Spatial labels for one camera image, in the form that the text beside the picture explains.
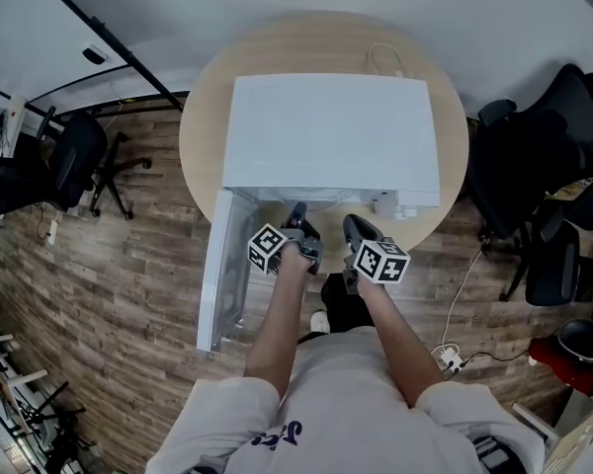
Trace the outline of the white microwave oven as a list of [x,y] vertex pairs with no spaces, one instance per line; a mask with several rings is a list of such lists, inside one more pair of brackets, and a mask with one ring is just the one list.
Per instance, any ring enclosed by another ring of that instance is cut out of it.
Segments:
[[294,206],[269,188],[353,190],[324,211],[306,211],[323,244],[319,273],[341,273],[352,254],[343,219],[354,213],[393,241],[382,221],[440,204],[436,136],[421,80],[357,74],[274,74],[236,79],[221,187],[205,264],[197,346],[208,352],[241,319],[251,273],[248,241],[277,228]]

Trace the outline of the black office chair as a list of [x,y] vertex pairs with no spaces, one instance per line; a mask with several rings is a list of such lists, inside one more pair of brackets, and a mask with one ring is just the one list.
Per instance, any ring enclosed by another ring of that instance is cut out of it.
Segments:
[[526,282],[525,299],[537,307],[593,301],[593,258],[580,254],[577,228],[564,221],[546,242],[526,223],[514,238],[520,263],[512,282],[499,300],[508,302],[520,282]]
[[127,135],[119,132],[112,143],[106,132],[90,114],[73,114],[57,131],[50,125],[55,108],[44,115],[36,140],[44,137],[54,142],[49,157],[44,159],[38,145],[12,157],[0,157],[0,215],[46,202],[65,212],[77,206],[86,192],[93,194],[89,211],[101,215],[98,202],[104,189],[110,191],[120,213],[128,220],[133,212],[124,207],[114,177],[128,169],[142,166],[150,169],[152,161],[146,157],[123,163],[116,161],[120,144]]
[[593,72],[565,64],[528,108],[502,99],[478,118],[466,188],[489,235],[512,237],[546,195],[593,179]]

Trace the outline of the person's left forearm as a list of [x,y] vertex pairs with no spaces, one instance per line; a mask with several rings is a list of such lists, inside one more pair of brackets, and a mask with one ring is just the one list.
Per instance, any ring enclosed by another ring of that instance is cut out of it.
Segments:
[[262,325],[247,356],[243,375],[270,383],[283,399],[299,339],[300,312],[311,261],[295,242],[282,247],[281,262]]

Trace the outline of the round wooden table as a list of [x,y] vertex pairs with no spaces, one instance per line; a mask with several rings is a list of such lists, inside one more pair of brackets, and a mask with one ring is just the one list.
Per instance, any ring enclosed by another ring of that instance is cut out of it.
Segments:
[[409,251],[411,268],[455,260],[441,228],[464,182],[468,130],[449,76],[399,29],[363,15],[313,11],[273,18],[225,47],[202,70],[182,113],[179,151],[188,189],[212,219],[221,187],[233,83],[238,76],[278,73],[351,73],[421,79],[428,85],[436,131],[441,200],[436,209],[379,227]]

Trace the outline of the person's right forearm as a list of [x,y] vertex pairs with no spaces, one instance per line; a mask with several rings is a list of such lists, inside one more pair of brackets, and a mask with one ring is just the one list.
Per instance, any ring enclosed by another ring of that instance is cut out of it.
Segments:
[[390,376],[406,404],[414,407],[425,390],[442,381],[440,368],[382,285],[360,277],[357,288],[380,338]]

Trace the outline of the black tripod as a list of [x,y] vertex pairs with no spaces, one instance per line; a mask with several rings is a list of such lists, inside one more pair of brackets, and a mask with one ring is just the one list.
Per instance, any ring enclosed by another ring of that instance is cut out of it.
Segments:
[[79,460],[79,453],[96,445],[95,441],[86,440],[76,430],[77,416],[86,412],[84,408],[67,410],[52,407],[68,385],[69,382],[65,381],[48,396],[34,392],[27,397],[24,390],[30,390],[28,384],[16,390],[16,403],[31,430],[26,437],[27,445],[47,473],[59,473],[65,465],[75,471],[71,464]]

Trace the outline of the cardboard box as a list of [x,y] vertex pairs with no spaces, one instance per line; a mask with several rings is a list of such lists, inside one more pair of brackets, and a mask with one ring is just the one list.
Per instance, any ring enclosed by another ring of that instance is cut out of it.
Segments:
[[542,474],[568,474],[581,453],[593,442],[593,408],[569,410],[559,417],[546,440]]

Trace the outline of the black round helmet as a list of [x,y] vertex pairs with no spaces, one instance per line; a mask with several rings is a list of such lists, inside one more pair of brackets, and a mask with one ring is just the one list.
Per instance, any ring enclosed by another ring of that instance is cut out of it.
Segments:
[[574,319],[558,331],[560,345],[573,356],[593,362],[593,320]]

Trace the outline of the person's white printed t-shirt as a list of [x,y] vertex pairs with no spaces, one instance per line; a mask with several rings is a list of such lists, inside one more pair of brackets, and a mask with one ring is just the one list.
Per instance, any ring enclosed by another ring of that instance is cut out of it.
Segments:
[[441,382],[410,407],[360,327],[301,344],[283,399],[258,378],[198,381],[146,474],[485,474],[485,436],[542,474],[542,439],[487,387]]

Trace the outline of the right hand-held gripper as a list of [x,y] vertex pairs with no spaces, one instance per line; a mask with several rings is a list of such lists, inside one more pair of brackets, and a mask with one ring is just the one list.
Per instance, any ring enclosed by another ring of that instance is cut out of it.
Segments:
[[345,259],[343,279],[349,294],[358,293],[359,277],[374,284],[400,284],[410,264],[410,255],[393,241],[377,241],[379,229],[354,213],[343,219],[345,242],[352,254]]

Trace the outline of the person's black trousers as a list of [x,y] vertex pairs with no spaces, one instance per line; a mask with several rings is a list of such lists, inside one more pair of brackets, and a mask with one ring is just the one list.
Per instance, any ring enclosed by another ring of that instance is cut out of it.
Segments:
[[[345,333],[360,327],[373,327],[374,322],[367,305],[359,294],[349,294],[341,274],[330,274],[321,288],[323,311],[327,312],[330,333]],[[327,334],[309,333],[299,344]]]

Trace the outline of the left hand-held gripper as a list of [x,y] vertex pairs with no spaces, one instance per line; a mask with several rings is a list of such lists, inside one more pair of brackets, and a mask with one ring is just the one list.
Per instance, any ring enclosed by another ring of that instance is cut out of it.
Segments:
[[316,275],[323,256],[320,235],[306,221],[307,205],[298,202],[281,228],[266,223],[248,241],[248,261],[262,274],[277,274],[281,251],[288,242],[298,245],[300,254],[309,260],[308,272]]

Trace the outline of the red cloth bag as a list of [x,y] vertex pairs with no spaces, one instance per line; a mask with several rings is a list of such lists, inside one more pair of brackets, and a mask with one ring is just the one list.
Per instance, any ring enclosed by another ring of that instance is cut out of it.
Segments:
[[593,396],[593,363],[580,361],[570,354],[556,336],[533,338],[528,353],[534,361],[548,365],[554,375],[572,389]]

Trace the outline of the grey waist belt buckle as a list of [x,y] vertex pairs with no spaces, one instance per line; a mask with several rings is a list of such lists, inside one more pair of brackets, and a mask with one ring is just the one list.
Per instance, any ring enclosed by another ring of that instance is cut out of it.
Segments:
[[493,436],[479,437],[474,449],[485,474],[519,474],[520,460],[504,443]]

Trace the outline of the whiteboard on black stand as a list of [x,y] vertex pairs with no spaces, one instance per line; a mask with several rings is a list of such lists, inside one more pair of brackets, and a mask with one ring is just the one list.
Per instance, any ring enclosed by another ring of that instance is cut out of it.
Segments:
[[[88,61],[82,50],[89,45],[105,52],[107,62]],[[174,89],[73,0],[0,0],[0,108],[13,95],[38,114],[141,98],[183,108]]]

